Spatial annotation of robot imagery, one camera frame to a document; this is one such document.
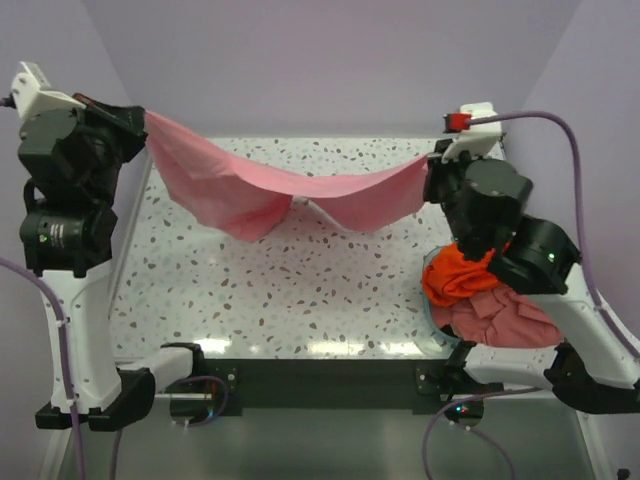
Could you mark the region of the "light pink t shirt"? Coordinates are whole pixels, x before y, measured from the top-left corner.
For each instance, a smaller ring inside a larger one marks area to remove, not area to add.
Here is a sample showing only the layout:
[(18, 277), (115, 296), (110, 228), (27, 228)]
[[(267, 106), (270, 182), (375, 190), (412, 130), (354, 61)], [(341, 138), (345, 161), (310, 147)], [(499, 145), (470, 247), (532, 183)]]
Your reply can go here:
[(237, 156), (154, 112), (146, 146), (169, 197), (207, 227), (255, 242), (287, 216), (297, 197), (339, 226), (372, 232), (419, 211), (427, 161), (363, 175), (308, 177)]

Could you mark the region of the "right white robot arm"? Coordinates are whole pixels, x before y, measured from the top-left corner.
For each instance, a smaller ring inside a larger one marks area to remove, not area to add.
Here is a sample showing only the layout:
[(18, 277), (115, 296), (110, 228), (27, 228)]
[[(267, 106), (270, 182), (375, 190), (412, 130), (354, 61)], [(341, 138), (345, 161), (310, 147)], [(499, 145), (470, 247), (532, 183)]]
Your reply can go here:
[(462, 253), (491, 259), (489, 273), (547, 313), (564, 339), (537, 349), (489, 347), (462, 340), (445, 379), (459, 393), (481, 384), (549, 390), (565, 405), (594, 415), (639, 411), (639, 362), (624, 346), (634, 337), (590, 293), (586, 260), (555, 223), (525, 214), (532, 181), (507, 162), (462, 150), (448, 159), (451, 139), (427, 156), (423, 198), (440, 205)]

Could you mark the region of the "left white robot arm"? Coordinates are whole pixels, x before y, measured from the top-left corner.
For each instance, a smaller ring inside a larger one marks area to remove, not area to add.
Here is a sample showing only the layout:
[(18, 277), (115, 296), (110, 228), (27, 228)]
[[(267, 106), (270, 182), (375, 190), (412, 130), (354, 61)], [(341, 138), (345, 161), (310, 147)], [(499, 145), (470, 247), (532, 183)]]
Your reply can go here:
[(54, 377), (35, 422), (116, 432), (145, 418), (158, 392), (196, 392), (207, 380), (194, 343), (165, 344), (125, 366), (111, 349), (113, 203), (121, 167), (145, 146), (144, 110), (75, 94), (22, 120), (17, 156), (29, 177), (19, 236), (43, 296)]

